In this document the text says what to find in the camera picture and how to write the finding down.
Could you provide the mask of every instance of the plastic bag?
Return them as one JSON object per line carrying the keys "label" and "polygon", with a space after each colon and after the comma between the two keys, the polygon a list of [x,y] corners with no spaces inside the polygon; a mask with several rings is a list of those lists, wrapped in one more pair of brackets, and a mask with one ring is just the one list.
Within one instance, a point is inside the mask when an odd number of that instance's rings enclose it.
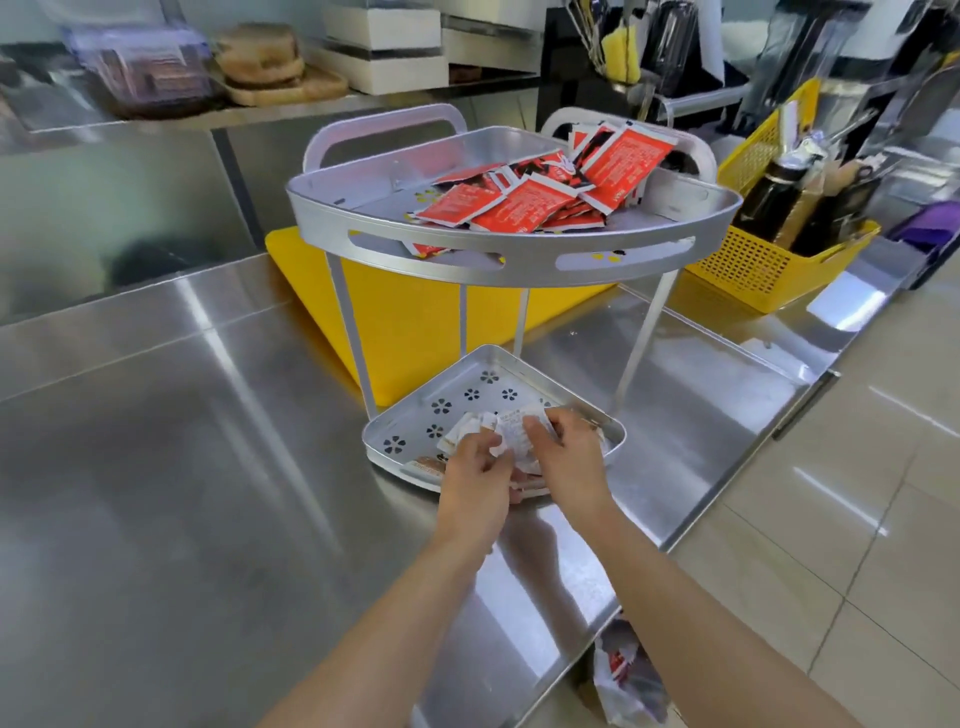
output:
{"label": "plastic bag", "polygon": [[630,623],[617,617],[594,647],[593,685],[607,722],[618,728],[665,723],[670,696]]}

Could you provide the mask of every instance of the bread slice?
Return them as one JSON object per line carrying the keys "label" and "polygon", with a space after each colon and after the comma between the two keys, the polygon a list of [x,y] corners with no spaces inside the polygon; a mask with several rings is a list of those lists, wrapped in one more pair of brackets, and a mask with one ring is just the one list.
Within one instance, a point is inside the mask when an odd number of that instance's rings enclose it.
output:
{"label": "bread slice", "polygon": [[303,75],[297,37],[282,23],[241,23],[217,38],[214,56],[241,84],[280,84]]}

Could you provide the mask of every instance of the metal table leg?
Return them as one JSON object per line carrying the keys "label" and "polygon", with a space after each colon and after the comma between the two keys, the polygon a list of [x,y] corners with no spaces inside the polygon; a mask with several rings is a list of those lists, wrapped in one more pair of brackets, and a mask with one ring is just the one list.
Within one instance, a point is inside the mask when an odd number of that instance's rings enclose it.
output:
{"label": "metal table leg", "polygon": [[670,291],[673,290],[673,284],[677,282],[677,275],[680,271],[670,271],[660,276],[660,283],[657,285],[657,292],[654,293],[650,301],[650,307],[647,308],[647,315],[643,317],[643,325],[640,327],[640,333],[636,336],[634,350],[630,352],[630,358],[627,359],[627,366],[623,370],[623,376],[620,383],[616,385],[616,392],[613,395],[613,412],[617,412],[623,405],[624,398],[627,395],[627,389],[630,388],[634,380],[636,368],[640,360],[650,346],[653,339],[654,329],[657,328],[657,321],[666,306],[666,300],[670,298]]}

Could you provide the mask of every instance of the metal rod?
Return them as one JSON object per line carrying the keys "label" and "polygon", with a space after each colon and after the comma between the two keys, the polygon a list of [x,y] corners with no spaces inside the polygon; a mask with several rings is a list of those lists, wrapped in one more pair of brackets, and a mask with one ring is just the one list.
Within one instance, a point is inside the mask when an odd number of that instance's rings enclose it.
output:
{"label": "metal rod", "polygon": [[530,303],[530,289],[520,293],[520,311],[516,315],[516,334],[514,334],[514,356],[520,358],[523,351],[523,331],[527,328],[527,304]]}
{"label": "metal rod", "polygon": [[627,389],[630,388],[634,380],[636,368],[640,365],[640,360],[650,346],[653,339],[654,329],[657,327],[657,321],[666,306],[666,300],[670,297],[670,291],[673,290],[673,284],[677,282],[677,275],[680,271],[670,271],[660,276],[660,283],[657,284],[657,291],[654,293],[650,306],[647,308],[647,315],[643,317],[643,324],[640,326],[640,333],[636,336],[634,350],[630,352],[630,358],[627,359],[627,366],[623,370],[623,376],[620,383],[616,385],[616,392],[613,395],[613,412],[616,412],[623,406],[624,398],[627,395]]}
{"label": "metal rod", "polygon": [[467,286],[460,284],[460,358],[467,355]]}
{"label": "metal rod", "polygon": [[243,170],[240,169],[240,162],[233,151],[233,145],[230,143],[227,130],[210,130],[210,140],[213,142],[213,149],[217,153],[220,167],[224,172],[224,177],[227,178],[227,184],[230,186],[233,203],[236,205],[237,212],[240,213],[240,219],[243,220],[244,227],[247,229],[247,235],[250,236],[253,246],[258,251],[262,251],[264,247],[263,229],[260,227],[260,220],[256,216],[256,207],[253,206],[253,197],[244,181]]}
{"label": "metal rod", "polygon": [[380,414],[380,410],[373,398],[370,372],[367,370],[367,360],[363,355],[360,329],[357,328],[357,320],[353,315],[353,301],[350,299],[347,277],[344,276],[344,264],[338,255],[333,253],[326,253],[325,255],[326,266],[330,269],[330,278],[333,280],[333,290],[337,294],[340,315],[344,319],[344,328],[347,330],[347,340],[350,344],[350,353],[353,355],[353,364],[357,368],[357,378],[360,379],[360,391],[363,392],[363,404],[367,408],[367,419],[372,420]]}

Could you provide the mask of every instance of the perforated tray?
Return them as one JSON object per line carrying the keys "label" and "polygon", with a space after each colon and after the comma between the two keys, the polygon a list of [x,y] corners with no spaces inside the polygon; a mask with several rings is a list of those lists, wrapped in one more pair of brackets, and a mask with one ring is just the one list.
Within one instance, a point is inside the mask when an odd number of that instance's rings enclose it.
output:
{"label": "perforated tray", "polygon": [[[431,491],[441,478],[411,468],[418,457],[443,460],[437,444],[467,412],[502,412],[526,404],[570,407],[598,425],[610,442],[610,462],[627,439],[624,426],[577,397],[560,383],[492,344],[475,349],[456,364],[373,418],[363,431],[367,456],[381,468]],[[524,497],[546,495],[529,483]]]}

